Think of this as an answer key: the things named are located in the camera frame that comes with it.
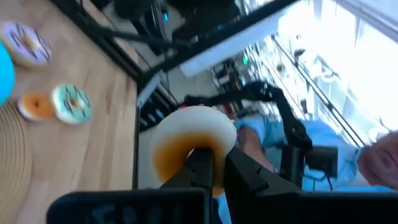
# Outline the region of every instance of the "purple frosted donut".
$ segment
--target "purple frosted donut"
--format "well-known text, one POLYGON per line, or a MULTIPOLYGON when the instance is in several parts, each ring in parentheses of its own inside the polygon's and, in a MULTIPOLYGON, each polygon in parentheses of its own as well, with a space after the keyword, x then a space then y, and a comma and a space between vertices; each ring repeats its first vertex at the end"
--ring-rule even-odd
POLYGON ((18 22, 5 22, 0 37, 13 61, 21 65, 35 67, 50 62, 51 46, 32 27, 18 22))

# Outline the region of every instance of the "metal frame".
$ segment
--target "metal frame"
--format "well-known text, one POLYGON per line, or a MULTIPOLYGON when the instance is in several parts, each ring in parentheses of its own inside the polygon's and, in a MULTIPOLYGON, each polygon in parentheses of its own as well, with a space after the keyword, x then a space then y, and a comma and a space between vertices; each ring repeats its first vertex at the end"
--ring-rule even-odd
POLYGON ((240 20, 225 25, 222 30, 210 34, 205 40, 196 43, 185 42, 167 42, 164 40, 157 40, 150 37, 141 37, 136 34, 129 34, 116 30, 111 30, 107 27, 101 27, 75 0, 50 0, 53 2, 66 16, 68 16, 94 43, 96 43, 111 59, 121 67, 124 72, 137 83, 138 94, 147 92, 152 93, 150 97, 137 97, 145 99, 140 102, 140 107, 136 111, 136 127, 135 127, 135 143, 134 143, 134 167, 132 177, 132 187, 137 188, 138 183, 138 145, 139 145, 139 131, 157 125, 160 120, 175 110, 175 104, 168 99, 162 91, 154 88, 153 85, 148 85, 156 75, 162 72, 167 73, 171 69, 179 66, 181 63, 190 60, 194 56, 206 51, 209 48, 216 46, 222 41, 240 33, 241 31, 250 28, 254 24, 262 21, 263 19, 277 13, 278 11, 286 8, 287 6, 295 3, 298 0, 274 0, 265 6, 260 7, 248 16, 243 16, 240 20), (113 40, 113 37, 144 42, 147 44, 159 45, 161 47, 169 47, 178 49, 178 53, 165 60, 164 62, 154 66, 146 72, 143 72, 138 65, 136 65, 131 58, 119 47, 113 40), (140 129, 142 126, 142 116, 147 115, 149 120, 148 125, 140 129))

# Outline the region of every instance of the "woven placemat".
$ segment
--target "woven placemat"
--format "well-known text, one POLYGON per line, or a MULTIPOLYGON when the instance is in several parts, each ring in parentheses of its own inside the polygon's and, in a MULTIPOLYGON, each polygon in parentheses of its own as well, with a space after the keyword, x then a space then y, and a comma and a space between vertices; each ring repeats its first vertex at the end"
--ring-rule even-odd
POLYGON ((0 224, 16 222, 32 172, 24 119, 9 101, 0 106, 0 224))

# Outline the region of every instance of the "wooden table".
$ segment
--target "wooden table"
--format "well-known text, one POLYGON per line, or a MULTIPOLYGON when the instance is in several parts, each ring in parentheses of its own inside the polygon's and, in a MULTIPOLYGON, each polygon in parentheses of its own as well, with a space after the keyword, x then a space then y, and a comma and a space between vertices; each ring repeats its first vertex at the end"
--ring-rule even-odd
MULTIPOLYGON (((85 7, 107 24, 89 1, 85 7)), ((16 66, 12 99, 33 91, 48 94, 55 85, 74 83, 93 105, 92 120, 81 126, 57 119, 27 123, 33 145, 32 179, 17 222, 45 223, 49 205, 73 190, 131 189, 136 83, 50 1, 3 0, 0 21, 10 20, 35 27, 53 47, 48 68, 16 66)), ((129 44, 118 43, 137 61, 129 44)))

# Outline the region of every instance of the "mint frosted donut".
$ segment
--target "mint frosted donut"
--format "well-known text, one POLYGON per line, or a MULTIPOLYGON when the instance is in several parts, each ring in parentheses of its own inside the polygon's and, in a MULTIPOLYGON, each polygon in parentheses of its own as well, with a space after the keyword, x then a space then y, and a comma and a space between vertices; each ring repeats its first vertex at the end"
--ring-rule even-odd
POLYGON ((86 93, 73 84, 59 85, 51 100, 57 117, 67 124, 81 124, 91 118, 91 102, 86 93))
POLYGON ((1 26, 0 40, 12 60, 22 66, 41 67, 50 62, 51 46, 32 27, 18 22, 5 22, 1 26))

